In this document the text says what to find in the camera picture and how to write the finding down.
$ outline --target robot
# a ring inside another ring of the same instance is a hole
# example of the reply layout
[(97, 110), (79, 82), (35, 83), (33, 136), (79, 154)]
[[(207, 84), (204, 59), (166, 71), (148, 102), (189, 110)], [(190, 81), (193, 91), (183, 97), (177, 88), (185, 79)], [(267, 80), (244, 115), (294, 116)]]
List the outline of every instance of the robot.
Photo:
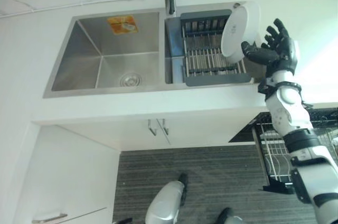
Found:
[[(242, 42), (241, 48), (246, 58), (267, 67), (258, 92), (265, 95), (274, 129), (291, 155), (291, 177), (298, 199), (312, 204), (319, 224), (338, 224), (338, 167), (327, 148), (320, 145), (302, 100), (302, 88), (294, 80), (297, 43), (281, 20), (275, 19), (274, 24), (278, 32), (267, 27), (267, 44), (258, 48)], [(235, 218), (231, 209), (225, 209), (216, 224), (235, 223), (244, 222)]]

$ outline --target orange sticker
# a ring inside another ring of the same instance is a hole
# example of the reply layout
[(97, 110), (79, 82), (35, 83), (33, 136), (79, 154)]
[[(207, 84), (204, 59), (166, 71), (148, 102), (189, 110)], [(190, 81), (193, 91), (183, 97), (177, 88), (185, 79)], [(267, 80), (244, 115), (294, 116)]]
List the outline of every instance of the orange sticker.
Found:
[(114, 16), (108, 18), (107, 21), (115, 35), (138, 32), (134, 17), (131, 15)]

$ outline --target dish rack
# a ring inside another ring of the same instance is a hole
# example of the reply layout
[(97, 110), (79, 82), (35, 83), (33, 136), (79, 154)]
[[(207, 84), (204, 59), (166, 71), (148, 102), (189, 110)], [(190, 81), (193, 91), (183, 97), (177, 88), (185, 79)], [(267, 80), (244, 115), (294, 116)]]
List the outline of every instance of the dish rack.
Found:
[(230, 64), (221, 52), (223, 29), (231, 14), (217, 11), (182, 14), (184, 74), (188, 86), (244, 83), (251, 80), (244, 61)]
[[(338, 164), (338, 153), (333, 145), (333, 139), (338, 136), (338, 109), (312, 109), (309, 114), (320, 143), (327, 147)], [(273, 128), (270, 114), (261, 113), (255, 120), (251, 130), (267, 181), (263, 190), (294, 194), (290, 177), (290, 171), (293, 169), (291, 157), (283, 139)]]

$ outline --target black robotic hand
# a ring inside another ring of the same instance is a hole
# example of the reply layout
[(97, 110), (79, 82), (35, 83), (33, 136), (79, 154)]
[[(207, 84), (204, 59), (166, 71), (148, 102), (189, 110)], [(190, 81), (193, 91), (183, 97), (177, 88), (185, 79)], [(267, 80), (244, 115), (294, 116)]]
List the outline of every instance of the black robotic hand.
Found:
[(252, 62), (267, 66), (266, 78), (279, 70), (287, 70), (294, 74), (297, 66), (294, 41), (289, 37), (280, 19), (275, 19), (274, 24), (279, 33), (273, 27), (268, 26), (266, 30), (270, 35), (265, 36), (267, 44), (263, 43), (261, 48), (250, 45), (248, 42), (241, 44), (245, 57)]

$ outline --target gray carpet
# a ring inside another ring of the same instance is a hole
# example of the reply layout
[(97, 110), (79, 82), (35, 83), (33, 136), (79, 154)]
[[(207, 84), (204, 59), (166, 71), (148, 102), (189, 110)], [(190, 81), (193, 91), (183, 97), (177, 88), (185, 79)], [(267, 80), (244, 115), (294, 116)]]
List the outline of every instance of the gray carpet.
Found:
[(157, 192), (181, 172), (189, 186), (178, 224), (213, 224), (229, 206), (246, 223), (316, 223), (312, 206), (295, 195), (261, 190), (266, 181), (253, 145), (122, 152), (113, 220), (144, 223)]

